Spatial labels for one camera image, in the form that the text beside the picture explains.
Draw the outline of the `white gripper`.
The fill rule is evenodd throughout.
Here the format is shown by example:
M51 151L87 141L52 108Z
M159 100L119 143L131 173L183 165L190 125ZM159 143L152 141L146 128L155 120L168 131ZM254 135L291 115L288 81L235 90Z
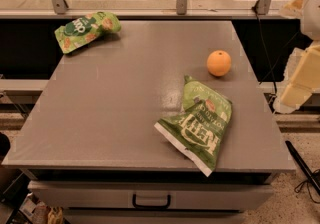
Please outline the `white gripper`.
M301 32L314 41L320 40L320 0L290 0L279 9L279 15L289 19L302 17ZM295 48L287 61L273 108L278 113L292 113L319 88L320 45L312 43L305 50Z

